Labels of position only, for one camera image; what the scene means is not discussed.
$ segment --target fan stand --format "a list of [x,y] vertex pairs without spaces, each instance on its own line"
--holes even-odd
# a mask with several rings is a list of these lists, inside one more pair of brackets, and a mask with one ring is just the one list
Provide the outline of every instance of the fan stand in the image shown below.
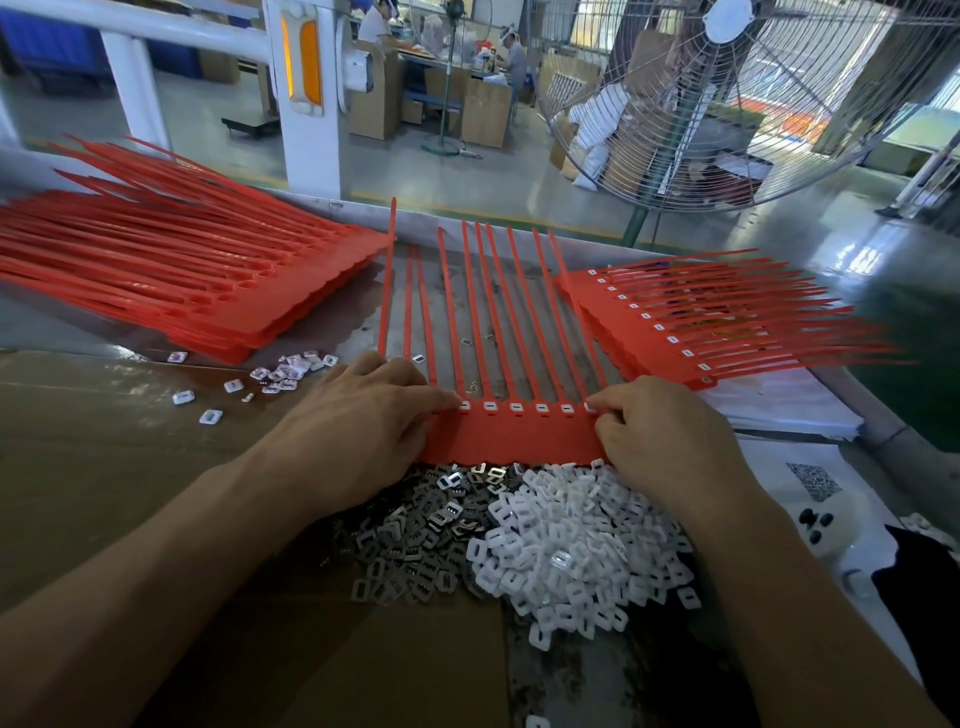
[[650,203],[657,197],[657,190],[663,182],[670,169],[680,143],[684,138],[687,126],[696,113],[697,105],[700,103],[700,91],[698,88],[688,88],[682,95],[680,103],[677,105],[677,114],[673,117],[670,128],[663,138],[663,144],[654,153],[650,160],[650,182],[643,188],[640,196],[636,200],[636,207],[630,215],[630,222],[627,223],[627,229],[623,231],[623,237],[620,239],[620,245],[625,248],[633,248],[640,237],[640,230],[643,223],[650,214]]
[[458,157],[460,149],[457,145],[448,141],[446,135],[446,109],[450,103],[450,78],[453,68],[453,41],[457,36],[457,20],[463,17],[464,4],[462,0],[448,0],[446,3],[446,16],[450,18],[453,24],[453,30],[450,33],[450,49],[446,54],[446,82],[444,83],[444,107],[440,113],[440,135],[436,141],[424,141],[420,148],[424,152],[429,152],[437,157]]

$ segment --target blue container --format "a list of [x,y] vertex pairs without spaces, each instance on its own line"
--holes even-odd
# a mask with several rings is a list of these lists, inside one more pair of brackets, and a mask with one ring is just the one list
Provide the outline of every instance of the blue container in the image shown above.
[[158,71],[176,73],[188,79],[201,79],[204,76],[196,48],[164,40],[148,40],[147,50],[150,51],[150,61]]
[[28,71],[112,77],[104,42],[92,28],[6,10],[0,11],[0,28]]

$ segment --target barcode label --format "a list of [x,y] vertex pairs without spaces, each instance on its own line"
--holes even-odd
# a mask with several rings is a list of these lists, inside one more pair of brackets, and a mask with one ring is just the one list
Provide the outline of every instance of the barcode label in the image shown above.
[[786,467],[790,469],[791,473],[797,476],[801,485],[810,493],[810,497],[818,503],[823,502],[833,494],[841,491],[840,486],[830,477],[830,473],[819,465],[787,463]]

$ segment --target white railing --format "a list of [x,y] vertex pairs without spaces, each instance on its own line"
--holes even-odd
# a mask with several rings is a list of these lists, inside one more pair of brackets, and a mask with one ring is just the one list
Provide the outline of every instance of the white railing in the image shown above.
[[266,33],[255,28],[234,28],[198,17],[152,11],[113,0],[0,0],[0,8],[79,23],[101,31],[165,40],[262,63],[271,62],[270,40]]

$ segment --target forearm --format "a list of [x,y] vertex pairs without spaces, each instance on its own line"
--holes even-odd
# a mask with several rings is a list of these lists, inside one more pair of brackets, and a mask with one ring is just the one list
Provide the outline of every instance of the forearm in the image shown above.
[[717,515],[691,536],[764,726],[948,725],[774,501]]
[[299,526],[239,465],[0,618],[0,724],[129,724],[203,626]]

